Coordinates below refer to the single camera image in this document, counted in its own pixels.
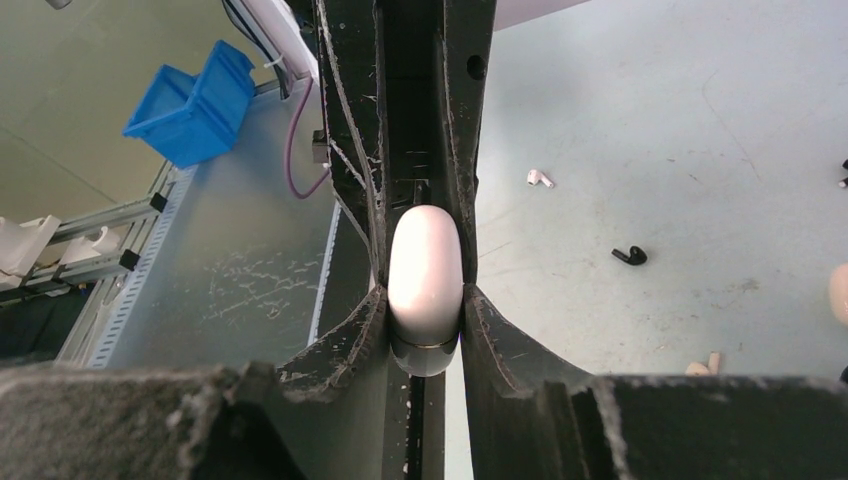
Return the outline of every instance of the black screw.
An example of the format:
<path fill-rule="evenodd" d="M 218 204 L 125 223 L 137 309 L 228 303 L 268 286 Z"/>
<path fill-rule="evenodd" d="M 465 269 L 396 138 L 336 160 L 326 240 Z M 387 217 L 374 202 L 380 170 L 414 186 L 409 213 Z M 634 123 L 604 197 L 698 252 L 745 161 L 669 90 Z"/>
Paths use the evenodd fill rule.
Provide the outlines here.
<path fill-rule="evenodd" d="M 644 250 L 633 245 L 630 247 L 630 256 L 627 256 L 624 252 L 619 249 L 613 249 L 612 254 L 615 258 L 621 260 L 622 262 L 628 265 L 642 265 L 643 263 L 648 261 L 648 255 Z"/>

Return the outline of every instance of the beige floor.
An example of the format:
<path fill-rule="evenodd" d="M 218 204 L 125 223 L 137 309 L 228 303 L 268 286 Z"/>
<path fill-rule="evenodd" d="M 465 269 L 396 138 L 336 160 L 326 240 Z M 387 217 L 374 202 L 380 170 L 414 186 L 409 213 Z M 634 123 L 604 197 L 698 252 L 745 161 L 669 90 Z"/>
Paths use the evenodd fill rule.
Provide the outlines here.
<path fill-rule="evenodd" d="M 143 196 L 162 162 L 121 136 L 163 63 L 200 71 L 224 39 L 255 49 L 209 0 L 0 4 L 0 216 L 84 214 Z M 257 81 L 271 79 L 261 68 Z"/>

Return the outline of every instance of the blue container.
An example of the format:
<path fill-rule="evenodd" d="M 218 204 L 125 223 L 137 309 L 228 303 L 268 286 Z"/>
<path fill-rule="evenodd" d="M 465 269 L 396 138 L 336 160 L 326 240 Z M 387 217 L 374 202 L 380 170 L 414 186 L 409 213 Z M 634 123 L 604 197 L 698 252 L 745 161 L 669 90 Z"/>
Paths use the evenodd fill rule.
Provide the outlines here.
<path fill-rule="evenodd" d="M 179 168 L 233 148 L 255 85 L 247 56 L 219 40 L 200 75 L 162 65 L 124 128 Z"/>

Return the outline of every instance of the gray tabletop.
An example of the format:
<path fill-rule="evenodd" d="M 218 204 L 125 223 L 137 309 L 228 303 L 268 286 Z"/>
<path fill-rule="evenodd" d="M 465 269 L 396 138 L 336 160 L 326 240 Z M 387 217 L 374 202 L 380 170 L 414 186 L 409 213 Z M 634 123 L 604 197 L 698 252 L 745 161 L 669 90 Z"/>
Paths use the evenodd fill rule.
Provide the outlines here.
<path fill-rule="evenodd" d="M 302 189 L 321 173 L 315 93 L 310 103 L 295 144 Z M 306 345 L 333 199 L 329 184 L 306 201 L 285 186 L 292 104 L 257 97 L 233 151 L 199 166 L 109 368 L 280 363 Z"/>
<path fill-rule="evenodd" d="M 481 288 L 593 373 L 835 379 L 848 328 L 842 0 L 592 0 L 497 32 L 477 197 Z M 557 183 L 531 188 L 542 169 Z M 641 267 L 610 255 L 644 248 Z M 447 475 L 470 478 L 462 372 Z"/>

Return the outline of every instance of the screw hole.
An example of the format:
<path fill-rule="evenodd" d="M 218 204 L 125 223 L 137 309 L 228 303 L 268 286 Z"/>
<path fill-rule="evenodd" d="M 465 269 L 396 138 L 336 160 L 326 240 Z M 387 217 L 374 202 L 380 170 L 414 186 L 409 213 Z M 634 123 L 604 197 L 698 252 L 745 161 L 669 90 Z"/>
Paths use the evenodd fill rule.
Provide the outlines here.
<path fill-rule="evenodd" d="M 466 67 L 468 69 L 468 75 L 474 80 L 483 80 L 486 78 L 486 61 L 480 55 L 468 57 Z"/>

